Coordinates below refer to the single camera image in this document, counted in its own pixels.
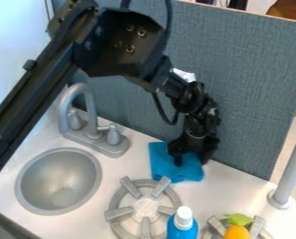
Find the countertop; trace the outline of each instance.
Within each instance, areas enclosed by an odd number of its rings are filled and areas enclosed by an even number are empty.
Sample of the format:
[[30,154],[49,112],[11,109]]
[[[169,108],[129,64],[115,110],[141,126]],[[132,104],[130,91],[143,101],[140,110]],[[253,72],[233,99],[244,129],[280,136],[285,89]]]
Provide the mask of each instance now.
[[[64,139],[58,131],[55,107],[36,126],[19,147],[0,173],[0,213],[18,223],[28,231],[49,239],[105,238],[114,239],[105,220],[104,212],[115,191],[120,187],[119,180],[150,178],[148,143],[155,138],[120,126],[127,135],[131,146],[120,158],[107,156],[86,148],[78,143]],[[100,125],[109,121],[99,119]],[[94,196],[80,208],[59,216],[40,216],[27,211],[17,201],[14,185],[21,168],[36,155],[52,148],[81,148],[90,152],[101,163],[103,178]],[[243,213],[267,220],[266,230],[275,239],[296,238],[296,202],[285,211],[269,205],[267,193],[275,185],[255,176],[235,170],[218,162],[210,161],[204,166],[205,177],[202,182],[183,182],[171,187],[189,206],[202,228],[213,215]]]

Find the green toy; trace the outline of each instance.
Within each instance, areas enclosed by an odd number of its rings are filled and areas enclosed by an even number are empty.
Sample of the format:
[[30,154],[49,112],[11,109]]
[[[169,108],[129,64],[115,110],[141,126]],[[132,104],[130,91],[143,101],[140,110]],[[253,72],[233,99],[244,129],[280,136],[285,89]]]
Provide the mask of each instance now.
[[253,218],[250,218],[250,217],[245,216],[243,214],[237,214],[237,213],[233,214],[233,215],[224,214],[224,217],[227,218],[228,224],[242,226],[242,227],[245,227],[254,221]]

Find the white wall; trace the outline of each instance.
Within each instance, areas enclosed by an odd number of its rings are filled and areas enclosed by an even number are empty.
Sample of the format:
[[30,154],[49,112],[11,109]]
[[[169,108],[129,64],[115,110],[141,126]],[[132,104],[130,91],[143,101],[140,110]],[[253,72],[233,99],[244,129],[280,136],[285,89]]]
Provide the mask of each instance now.
[[48,44],[44,0],[0,0],[0,103]]
[[247,11],[256,14],[265,14],[276,0],[248,0]]

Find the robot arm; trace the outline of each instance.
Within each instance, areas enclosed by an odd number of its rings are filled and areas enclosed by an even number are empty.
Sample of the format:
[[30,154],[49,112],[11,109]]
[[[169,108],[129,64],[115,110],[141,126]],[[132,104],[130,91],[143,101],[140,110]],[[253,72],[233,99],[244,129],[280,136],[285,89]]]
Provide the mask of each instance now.
[[[169,32],[152,18],[124,8],[102,8],[92,0],[66,3],[49,23],[52,40],[0,105],[0,170],[63,89],[68,77],[82,69],[89,77],[124,76],[152,93],[169,124],[185,115],[182,135],[169,143],[176,165],[193,151],[206,161],[217,148],[217,104],[204,85],[188,83],[163,55]],[[169,120],[158,92],[171,100],[176,114]]]

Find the sink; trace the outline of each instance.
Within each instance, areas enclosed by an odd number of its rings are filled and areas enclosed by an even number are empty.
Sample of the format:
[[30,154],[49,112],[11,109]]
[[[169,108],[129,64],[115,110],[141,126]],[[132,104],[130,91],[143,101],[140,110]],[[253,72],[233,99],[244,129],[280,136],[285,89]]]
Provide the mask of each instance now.
[[99,161],[79,148],[55,148],[29,161],[15,185],[18,201],[29,211],[60,215],[85,204],[98,190]]

